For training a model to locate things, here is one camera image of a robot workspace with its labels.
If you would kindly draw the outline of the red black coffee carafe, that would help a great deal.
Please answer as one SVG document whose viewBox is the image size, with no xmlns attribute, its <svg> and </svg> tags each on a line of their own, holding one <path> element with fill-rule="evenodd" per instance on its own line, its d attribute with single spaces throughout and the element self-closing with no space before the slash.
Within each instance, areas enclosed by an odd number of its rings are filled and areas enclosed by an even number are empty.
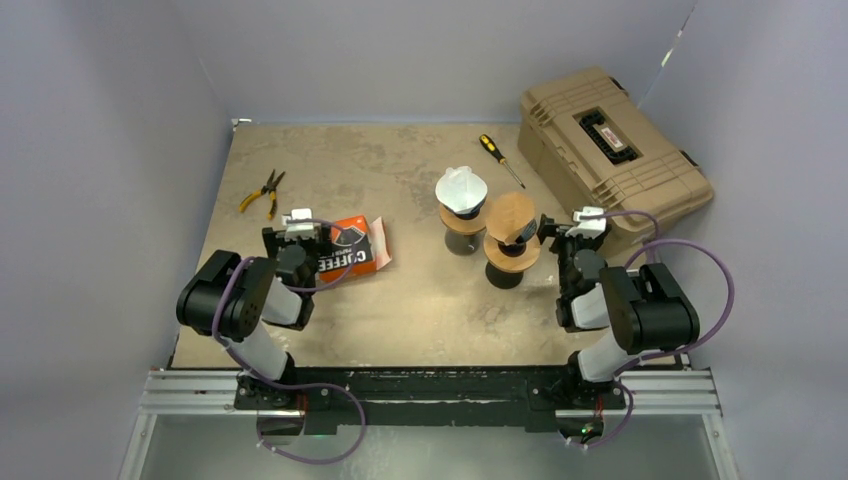
<svg viewBox="0 0 848 480">
<path fill-rule="evenodd" d="M 524 278 L 524 272 L 506 272 L 497 268 L 492 263 L 487 263 L 485 276 L 489 283 L 496 288 L 509 290 L 517 287 Z"/>
</svg>

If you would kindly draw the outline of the orange coffee filter box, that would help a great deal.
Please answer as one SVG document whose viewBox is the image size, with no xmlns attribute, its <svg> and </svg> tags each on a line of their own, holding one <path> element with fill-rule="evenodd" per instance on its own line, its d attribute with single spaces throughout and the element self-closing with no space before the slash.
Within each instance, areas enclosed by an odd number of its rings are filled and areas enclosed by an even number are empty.
<svg viewBox="0 0 848 480">
<path fill-rule="evenodd" d="M 322 283 L 374 274 L 392 261 L 382 217 L 368 220 L 364 215 L 357 215 L 335 224 L 341 229 L 330 229 L 330 250 L 318 260 L 318 277 Z"/>
</svg>

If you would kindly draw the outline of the brown paper coffee filter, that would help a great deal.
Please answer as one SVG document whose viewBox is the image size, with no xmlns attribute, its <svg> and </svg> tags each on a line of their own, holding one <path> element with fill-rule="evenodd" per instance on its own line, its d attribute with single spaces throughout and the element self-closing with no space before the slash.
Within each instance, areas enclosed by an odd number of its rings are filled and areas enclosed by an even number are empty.
<svg viewBox="0 0 848 480">
<path fill-rule="evenodd" d="M 535 202 L 526 194 L 514 191 L 499 196 L 486 218 L 487 233 L 496 241 L 509 241 L 528 222 L 536 220 Z"/>
</svg>

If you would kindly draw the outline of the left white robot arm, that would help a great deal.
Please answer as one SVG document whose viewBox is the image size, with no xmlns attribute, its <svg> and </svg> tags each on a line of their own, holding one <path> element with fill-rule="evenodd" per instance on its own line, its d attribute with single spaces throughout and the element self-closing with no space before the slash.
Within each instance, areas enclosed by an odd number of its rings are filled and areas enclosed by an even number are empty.
<svg viewBox="0 0 848 480">
<path fill-rule="evenodd" d="M 319 290 L 319 257 L 332 250 L 332 225 L 297 221 L 281 230 L 265 228 L 264 257 L 214 251 L 180 292 L 179 324 L 213 338 L 260 380 L 259 395 L 272 408 L 297 399 L 294 358 L 275 344 L 267 327 L 302 330 Z"/>
</svg>

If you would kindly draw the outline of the blue glass dripper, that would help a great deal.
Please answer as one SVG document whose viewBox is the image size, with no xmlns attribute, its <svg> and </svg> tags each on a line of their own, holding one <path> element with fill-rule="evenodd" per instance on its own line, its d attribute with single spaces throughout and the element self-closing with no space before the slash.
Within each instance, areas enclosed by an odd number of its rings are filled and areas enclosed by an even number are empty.
<svg viewBox="0 0 848 480">
<path fill-rule="evenodd" d="M 526 251 L 528 242 L 536 236 L 537 229 L 537 222 L 531 220 L 514 235 L 512 240 L 499 241 L 499 250 L 507 257 L 521 256 Z"/>
<path fill-rule="evenodd" d="M 484 207 L 485 203 L 486 203 L 486 198 L 483 198 L 481 201 L 477 202 L 473 206 L 463 208 L 463 209 L 459 209 L 459 210 L 449 209 L 449 212 L 459 219 L 471 220 L 471 219 L 474 219 L 474 218 L 476 218 L 477 216 L 480 215 L 480 212 L 482 211 L 482 208 Z"/>
</svg>

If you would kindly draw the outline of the grey glass carafe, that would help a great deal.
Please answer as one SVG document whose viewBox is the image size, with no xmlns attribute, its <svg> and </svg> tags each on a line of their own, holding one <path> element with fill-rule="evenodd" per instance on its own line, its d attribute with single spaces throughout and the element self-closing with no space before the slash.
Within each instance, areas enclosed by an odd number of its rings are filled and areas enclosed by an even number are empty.
<svg viewBox="0 0 848 480">
<path fill-rule="evenodd" d="M 480 233 L 463 234 L 447 229 L 444 235 L 444 243 L 452 254 L 468 256 L 479 250 L 481 237 Z"/>
</svg>

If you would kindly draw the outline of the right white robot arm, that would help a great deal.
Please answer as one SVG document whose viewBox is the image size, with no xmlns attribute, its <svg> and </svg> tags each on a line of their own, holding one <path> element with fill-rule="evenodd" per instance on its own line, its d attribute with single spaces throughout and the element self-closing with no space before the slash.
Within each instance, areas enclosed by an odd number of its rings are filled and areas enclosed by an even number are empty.
<svg viewBox="0 0 848 480">
<path fill-rule="evenodd" d="M 576 407 L 596 399 L 601 384 L 611 382 L 640 354 L 671 352 L 700 336 L 699 316 L 664 264 L 647 263 L 630 271 L 601 256 L 609 230 L 587 221 L 559 224 L 542 215 L 537 231 L 540 241 L 553 240 L 550 251 L 557 255 L 558 324 L 569 333 L 604 332 L 568 360 L 561 392 Z"/>
</svg>

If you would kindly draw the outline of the white paper coffee filter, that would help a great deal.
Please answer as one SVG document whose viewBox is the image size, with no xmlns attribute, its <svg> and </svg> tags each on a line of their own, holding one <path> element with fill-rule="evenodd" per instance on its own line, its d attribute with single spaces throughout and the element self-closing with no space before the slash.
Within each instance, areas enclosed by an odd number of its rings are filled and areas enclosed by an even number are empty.
<svg viewBox="0 0 848 480">
<path fill-rule="evenodd" d="M 469 166 L 449 167 L 437 181 L 435 195 L 448 210 L 459 210 L 486 198 L 488 186 Z"/>
</svg>

